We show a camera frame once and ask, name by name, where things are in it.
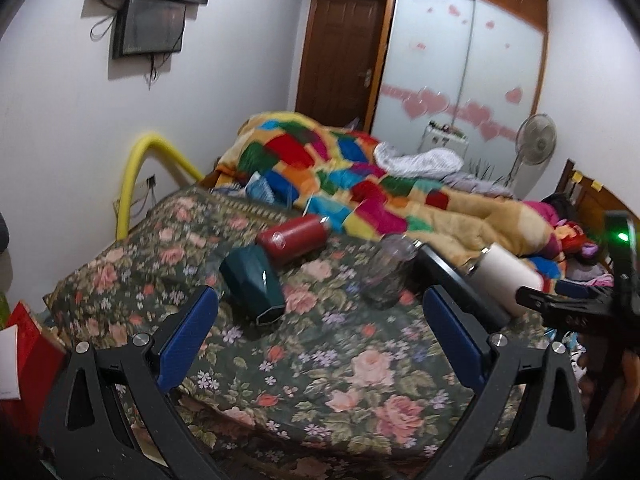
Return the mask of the small wall-mounted monitor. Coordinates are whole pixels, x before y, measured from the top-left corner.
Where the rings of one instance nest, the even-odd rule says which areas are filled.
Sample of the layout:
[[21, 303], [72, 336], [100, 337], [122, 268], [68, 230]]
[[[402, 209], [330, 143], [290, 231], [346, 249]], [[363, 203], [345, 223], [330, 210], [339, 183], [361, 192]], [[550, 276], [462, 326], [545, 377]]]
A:
[[185, 22], [183, 3], [126, 0], [115, 18], [112, 58], [180, 52]]

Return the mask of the standing electric fan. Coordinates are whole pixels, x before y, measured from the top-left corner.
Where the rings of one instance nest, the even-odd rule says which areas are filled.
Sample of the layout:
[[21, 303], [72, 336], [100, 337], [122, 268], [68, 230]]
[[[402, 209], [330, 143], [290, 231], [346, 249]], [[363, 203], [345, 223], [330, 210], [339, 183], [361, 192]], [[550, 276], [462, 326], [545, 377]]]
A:
[[506, 186], [511, 186], [522, 165], [538, 166], [548, 160], [555, 150], [556, 127], [547, 114], [529, 116], [518, 129], [515, 140], [516, 157]]

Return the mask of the white patterned sheet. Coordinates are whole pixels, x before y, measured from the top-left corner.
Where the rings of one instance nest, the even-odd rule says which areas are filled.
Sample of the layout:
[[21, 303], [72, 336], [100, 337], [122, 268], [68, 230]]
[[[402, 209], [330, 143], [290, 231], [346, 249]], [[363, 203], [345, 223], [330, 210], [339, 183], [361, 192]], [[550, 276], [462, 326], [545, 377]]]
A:
[[379, 143], [374, 151], [375, 165], [393, 177], [439, 180], [459, 172], [463, 159], [448, 148], [433, 148], [414, 155], [401, 155], [388, 142]]

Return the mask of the brown wooden door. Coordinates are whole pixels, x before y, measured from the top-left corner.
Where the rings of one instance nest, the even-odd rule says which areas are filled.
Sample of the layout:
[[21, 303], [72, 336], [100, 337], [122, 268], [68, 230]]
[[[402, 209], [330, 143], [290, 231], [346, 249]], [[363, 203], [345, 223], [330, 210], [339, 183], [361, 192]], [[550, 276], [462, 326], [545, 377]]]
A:
[[372, 89], [386, 0], [311, 0], [295, 110], [360, 129]]

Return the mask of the red box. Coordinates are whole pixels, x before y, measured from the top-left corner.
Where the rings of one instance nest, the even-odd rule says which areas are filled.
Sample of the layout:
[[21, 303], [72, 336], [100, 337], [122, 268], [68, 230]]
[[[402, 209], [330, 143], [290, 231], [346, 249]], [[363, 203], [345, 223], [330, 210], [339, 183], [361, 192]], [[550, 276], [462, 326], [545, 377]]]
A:
[[19, 301], [1, 331], [1, 417], [19, 434], [35, 437], [66, 350]]

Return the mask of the frosted glass sliding wardrobe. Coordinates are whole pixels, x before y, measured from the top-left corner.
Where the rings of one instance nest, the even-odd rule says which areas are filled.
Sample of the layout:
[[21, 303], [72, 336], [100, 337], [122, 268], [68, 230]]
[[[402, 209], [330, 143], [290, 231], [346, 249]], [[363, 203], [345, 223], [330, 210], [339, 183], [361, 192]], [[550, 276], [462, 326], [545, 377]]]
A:
[[371, 132], [405, 154], [461, 132], [467, 162], [503, 171], [533, 109], [544, 33], [484, 0], [395, 0]]

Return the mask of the clear glass cup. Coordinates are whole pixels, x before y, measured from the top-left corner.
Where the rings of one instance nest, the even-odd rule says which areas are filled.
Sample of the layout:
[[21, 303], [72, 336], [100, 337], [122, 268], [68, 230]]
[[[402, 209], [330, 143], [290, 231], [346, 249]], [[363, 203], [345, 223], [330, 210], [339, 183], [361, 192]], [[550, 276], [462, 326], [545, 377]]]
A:
[[387, 234], [364, 267], [360, 294], [372, 308], [381, 310], [398, 303], [419, 245], [404, 234]]

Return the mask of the red plush toy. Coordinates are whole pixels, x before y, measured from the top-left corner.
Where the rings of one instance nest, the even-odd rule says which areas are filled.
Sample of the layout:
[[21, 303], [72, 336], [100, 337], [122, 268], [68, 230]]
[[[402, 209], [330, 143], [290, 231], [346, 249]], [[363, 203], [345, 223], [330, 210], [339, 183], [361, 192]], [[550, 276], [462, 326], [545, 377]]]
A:
[[553, 229], [565, 257], [584, 258], [587, 260], [599, 255], [600, 247], [590, 240], [584, 229], [575, 221], [560, 220]]

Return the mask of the wooden headboard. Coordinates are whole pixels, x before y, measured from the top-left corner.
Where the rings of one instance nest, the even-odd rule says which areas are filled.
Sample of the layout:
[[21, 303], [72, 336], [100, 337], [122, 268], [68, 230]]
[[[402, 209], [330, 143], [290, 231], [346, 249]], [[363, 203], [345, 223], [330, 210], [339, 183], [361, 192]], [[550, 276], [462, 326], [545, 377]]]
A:
[[605, 241], [605, 214], [608, 211], [626, 211], [634, 220], [636, 230], [639, 229], [639, 217], [601, 182], [580, 171], [574, 160], [566, 160], [555, 192], [570, 201], [577, 222], [599, 244]]

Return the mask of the blue patterned tissue pack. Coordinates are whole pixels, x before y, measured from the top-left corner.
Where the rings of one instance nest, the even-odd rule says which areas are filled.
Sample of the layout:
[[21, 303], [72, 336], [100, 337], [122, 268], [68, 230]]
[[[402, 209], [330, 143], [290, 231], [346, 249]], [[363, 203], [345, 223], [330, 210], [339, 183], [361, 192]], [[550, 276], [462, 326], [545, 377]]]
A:
[[272, 205], [276, 202], [268, 181], [259, 172], [252, 174], [244, 188], [244, 193], [251, 200], [265, 204]]

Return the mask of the white tumbler cup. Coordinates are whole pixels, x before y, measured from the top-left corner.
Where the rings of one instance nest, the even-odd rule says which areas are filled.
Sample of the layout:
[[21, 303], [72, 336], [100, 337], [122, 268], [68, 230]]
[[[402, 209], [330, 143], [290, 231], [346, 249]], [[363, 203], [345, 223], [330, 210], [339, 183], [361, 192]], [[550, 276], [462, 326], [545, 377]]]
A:
[[480, 252], [470, 267], [468, 278], [473, 286], [495, 300], [512, 318], [520, 318], [527, 312], [515, 299], [521, 287], [538, 292], [544, 288], [544, 279], [535, 269], [497, 243]]

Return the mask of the red thermos bottle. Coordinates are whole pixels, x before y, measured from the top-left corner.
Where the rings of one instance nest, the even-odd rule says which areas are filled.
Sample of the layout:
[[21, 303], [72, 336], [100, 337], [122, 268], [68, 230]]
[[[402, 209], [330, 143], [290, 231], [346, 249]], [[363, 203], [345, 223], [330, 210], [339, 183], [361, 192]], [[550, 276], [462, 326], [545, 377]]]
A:
[[302, 258], [322, 248], [328, 241], [331, 223], [328, 217], [306, 214], [259, 233], [255, 243], [277, 266]]

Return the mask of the floral green quilt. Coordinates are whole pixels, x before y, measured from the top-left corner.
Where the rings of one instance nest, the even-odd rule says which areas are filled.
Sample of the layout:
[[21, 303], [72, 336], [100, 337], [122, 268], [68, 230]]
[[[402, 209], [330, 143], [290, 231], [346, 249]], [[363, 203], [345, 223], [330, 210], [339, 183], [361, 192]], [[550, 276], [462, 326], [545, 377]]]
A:
[[413, 477], [472, 399], [404, 289], [389, 307], [360, 295], [375, 248], [346, 235], [280, 276], [285, 311], [243, 321], [219, 272], [232, 249], [288, 218], [192, 186], [154, 207], [126, 238], [63, 278], [46, 297], [66, 344], [120, 347], [152, 333], [193, 292], [216, 290], [214, 326], [175, 407], [217, 457], [275, 479]]

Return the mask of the black thermos bottle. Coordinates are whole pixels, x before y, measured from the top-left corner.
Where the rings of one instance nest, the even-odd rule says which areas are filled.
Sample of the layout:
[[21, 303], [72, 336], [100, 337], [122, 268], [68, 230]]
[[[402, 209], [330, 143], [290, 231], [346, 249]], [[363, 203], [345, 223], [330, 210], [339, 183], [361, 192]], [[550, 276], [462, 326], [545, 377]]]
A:
[[440, 286], [459, 308], [480, 322], [487, 333], [497, 333], [510, 322], [503, 307], [484, 292], [474, 289], [468, 281], [430, 244], [418, 248], [409, 269], [409, 288], [423, 299], [427, 289]]

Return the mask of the colourful patchwork blanket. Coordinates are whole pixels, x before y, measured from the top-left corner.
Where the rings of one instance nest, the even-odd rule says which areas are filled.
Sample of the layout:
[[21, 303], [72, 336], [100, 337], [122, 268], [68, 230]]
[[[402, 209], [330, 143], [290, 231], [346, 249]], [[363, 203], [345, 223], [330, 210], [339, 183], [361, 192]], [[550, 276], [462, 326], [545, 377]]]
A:
[[552, 224], [519, 200], [465, 193], [430, 179], [395, 177], [374, 161], [378, 140], [322, 126], [294, 112], [254, 115], [219, 159], [222, 184], [265, 178], [277, 202], [304, 209], [321, 198], [337, 209], [337, 229], [364, 240], [406, 234], [454, 266], [499, 244], [518, 258], [556, 259]]

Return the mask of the white small cabinet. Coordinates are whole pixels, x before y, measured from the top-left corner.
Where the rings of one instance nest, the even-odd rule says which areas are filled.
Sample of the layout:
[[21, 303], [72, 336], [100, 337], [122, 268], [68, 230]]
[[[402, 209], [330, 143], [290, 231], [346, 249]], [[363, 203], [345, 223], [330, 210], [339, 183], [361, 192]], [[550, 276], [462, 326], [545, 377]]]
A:
[[423, 131], [418, 152], [425, 153], [434, 148], [446, 148], [465, 158], [469, 148], [469, 138], [452, 125], [441, 125], [431, 120]]

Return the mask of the dark green faceted cup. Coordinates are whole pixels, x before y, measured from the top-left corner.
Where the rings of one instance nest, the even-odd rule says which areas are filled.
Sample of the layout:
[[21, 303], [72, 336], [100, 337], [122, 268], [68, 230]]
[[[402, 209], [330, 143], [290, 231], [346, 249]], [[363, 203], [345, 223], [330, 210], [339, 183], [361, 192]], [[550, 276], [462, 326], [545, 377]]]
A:
[[285, 314], [285, 296], [264, 248], [234, 248], [222, 260], [220, 274], [243, 318], [255, 326], [277, 322]]

